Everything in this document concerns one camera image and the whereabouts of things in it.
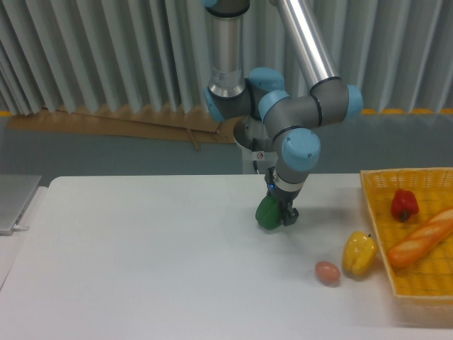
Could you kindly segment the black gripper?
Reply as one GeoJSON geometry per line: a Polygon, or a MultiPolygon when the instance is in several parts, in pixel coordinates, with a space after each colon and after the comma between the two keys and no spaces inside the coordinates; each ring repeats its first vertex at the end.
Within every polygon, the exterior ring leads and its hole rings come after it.
{"type": "Polygon", "coordinates": [[[303,188],[303,183],[289,183],[284,181],[276,172],[275,167],[267,169],[265,182],[268,190],[267,195],[272,196],[279,202],[283,225],[285,227],[293,225],[299,217],[299,212],[292,204],[303,188]]]}

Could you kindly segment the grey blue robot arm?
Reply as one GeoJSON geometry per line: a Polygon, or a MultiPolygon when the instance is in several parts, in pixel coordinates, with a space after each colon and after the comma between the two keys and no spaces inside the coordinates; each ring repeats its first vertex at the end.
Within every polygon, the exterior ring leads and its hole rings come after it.
{"type": "Polygon", "coordinates": [[[207,109],[219,122],[244,117],[265,129],[276,162],[265,173],[267,193],[255,218],[266,230],[293,225],[299,217],[294,200],[321,153],[314,129],[359,115],[362,94],[340,78],[306,1],[274,2],[309,90],[297,98],[288,94],[283,75],[275,69],[257,67],[243,74],[241,41],[248,1],[204,1],[203,6],[212,18],[207,109]]]}

